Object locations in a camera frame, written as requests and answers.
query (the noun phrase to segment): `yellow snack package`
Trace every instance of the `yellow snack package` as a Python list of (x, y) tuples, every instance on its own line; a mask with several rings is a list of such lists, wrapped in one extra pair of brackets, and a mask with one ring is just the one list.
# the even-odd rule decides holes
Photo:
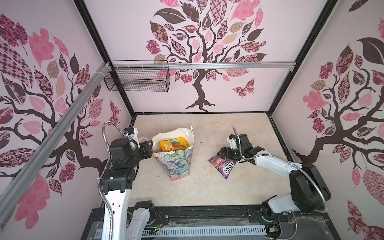
[(159, 145), (163, 152), (171, 152), (178, 150), (185, 150), (189, 148), (187, 141), (183, 137), (179, 137), (176, 139), (170, 139), (167, 141), (159, 142)]

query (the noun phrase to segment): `table surface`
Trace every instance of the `table surface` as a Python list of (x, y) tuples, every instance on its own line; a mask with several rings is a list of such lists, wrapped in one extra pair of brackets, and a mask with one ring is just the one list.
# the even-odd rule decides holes
[(152, 200), (155, 206), (261, 204), (290, 191), (285, 179), (249, 162), (236, 163), (227, 180), (208, 162), (220, 148), (229, 147), (231, 124), (239, 134), (248, 136), (253, 147), (285, 157), (265, 113), (138, 115), (134, 127), (139, 138), (152, 139), (158, 133), (190, 128), (193, 122), (196, 126), (190, 175), (171, 181), (154, 157), (142, 160), (133, 182), (130, 207), (145, 200)]

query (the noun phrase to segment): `wire basket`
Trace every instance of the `wire basket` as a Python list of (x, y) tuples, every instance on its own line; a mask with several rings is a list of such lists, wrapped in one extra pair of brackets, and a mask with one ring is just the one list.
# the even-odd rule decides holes
[(124, 91), (168, 92), (170, 76), (167, 60), (161, 63), (155, 60), (155, 64), (153, 60), (125, 60), (124, 64), (114, 63), (113, 68), (117, 77), (112, 77), (115, 73), (110, 71), (104, 78), (109, 91), (118, 91), (120, 81)]

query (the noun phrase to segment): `snack package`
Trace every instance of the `snack package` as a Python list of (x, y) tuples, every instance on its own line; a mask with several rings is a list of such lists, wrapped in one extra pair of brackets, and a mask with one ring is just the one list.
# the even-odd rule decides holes
[(161, 141), (159, 142), (159, 145), (163, 152), (186, 150), (187, 148), (189, 148), (187, 141), (183, 137), (178, 137), (176, 139), (170, 139), (167, 141)]
[(216, 167), (217, 170), (224, 176), (225, 179), (228, 178), (229, 173), (231, 172), (232, 168), (235, 166), (236, 161), (232, 160), (223, 160), (219, 158), (217, 155), (212, 157), (209, 162)]

